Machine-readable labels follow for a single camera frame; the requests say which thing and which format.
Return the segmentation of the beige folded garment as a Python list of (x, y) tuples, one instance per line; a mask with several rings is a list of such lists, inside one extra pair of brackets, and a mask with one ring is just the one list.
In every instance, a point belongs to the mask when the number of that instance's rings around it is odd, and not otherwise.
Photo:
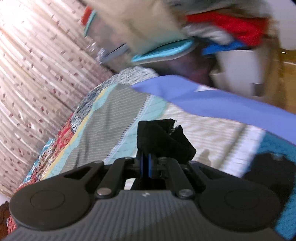
[(147, 52), (141, 47), (144, 41), (136, 36), (138, 33), (161, 44), (185, 39), (180, 24), (163, 1), (87, 1), (87, 5), (135, 54)]

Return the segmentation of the white plastic bucket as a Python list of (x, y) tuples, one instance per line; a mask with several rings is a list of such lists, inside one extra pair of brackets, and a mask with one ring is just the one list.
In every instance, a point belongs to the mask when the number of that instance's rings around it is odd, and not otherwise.
[(217, 64), (210, 72), (216, 88), (249, 98), (263, 96), (268, 51), (223, 51), (216, 53), (216, 59)]

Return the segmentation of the blue bed sheet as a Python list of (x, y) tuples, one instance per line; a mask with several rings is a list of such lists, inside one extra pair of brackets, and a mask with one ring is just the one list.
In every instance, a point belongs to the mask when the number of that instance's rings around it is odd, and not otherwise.
[(132, 86), (136, 91), (161, 97), (188, 113), (246, 123), (295, 144), (295, 114), (223, 90), (199, 90), (200, 87), (178, 75), (155, 77)]

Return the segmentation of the patchwork quilt bedspread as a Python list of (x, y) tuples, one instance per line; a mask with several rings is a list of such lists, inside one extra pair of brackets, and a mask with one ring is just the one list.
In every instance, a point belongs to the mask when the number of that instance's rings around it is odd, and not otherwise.
[[(46, 171), (50, 178), (71, 168), (136, 153), (139, 121), (173, 118), (198, 153), (209, 150), (215, 166), (242, 123), (207, 118), (185, 112), (164, 99), (140, 93), (123, 84), (106, 87), (93, 103), (77, 132), (56, 161)], [(18, 228), (7, 240), (266, 240), (270, 230), (233, 232), (211, 224), (191, 201), (171, 192), (121, 192), (110, 204), (95, 205), (86, 223), (79, 222), (57, 232), (37, 232)]]

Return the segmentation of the floral beige curtain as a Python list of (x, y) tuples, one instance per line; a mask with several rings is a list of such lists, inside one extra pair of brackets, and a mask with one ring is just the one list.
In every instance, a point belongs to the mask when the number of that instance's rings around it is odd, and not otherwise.
[(1, 194), (11, 197), (86, 94), (112, 76), (87, 52), (79, 1), (1, 1)]

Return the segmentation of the red cloth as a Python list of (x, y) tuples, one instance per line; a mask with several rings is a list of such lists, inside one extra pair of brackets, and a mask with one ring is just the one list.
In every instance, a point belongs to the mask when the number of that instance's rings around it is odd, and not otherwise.
[(261, 38), (268, 27), (267, 18), (238, 17), (218, 11), (187, 15), (186, 21), (189, 23), (210, 23), (220, 27), (249, 47), (261, 43)]

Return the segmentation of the teal checked shirt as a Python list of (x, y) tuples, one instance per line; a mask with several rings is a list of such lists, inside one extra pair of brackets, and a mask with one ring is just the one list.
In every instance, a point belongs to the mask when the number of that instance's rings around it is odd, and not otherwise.
[(295, 145), (266, 133), (243, 178), (277, 195), (281, 213), (275, 231), (286, 240), (295, 240)]

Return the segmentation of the black pants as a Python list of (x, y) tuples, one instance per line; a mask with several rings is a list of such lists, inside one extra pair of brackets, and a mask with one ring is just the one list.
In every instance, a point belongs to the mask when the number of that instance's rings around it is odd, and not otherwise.
[(171, 118), (139, 121), (137, 149), (157, 158), (173, 158), (180, 164), (191, 161), (197, 151), (183, 133), (182, 126), (174, 126), (175, 122)]

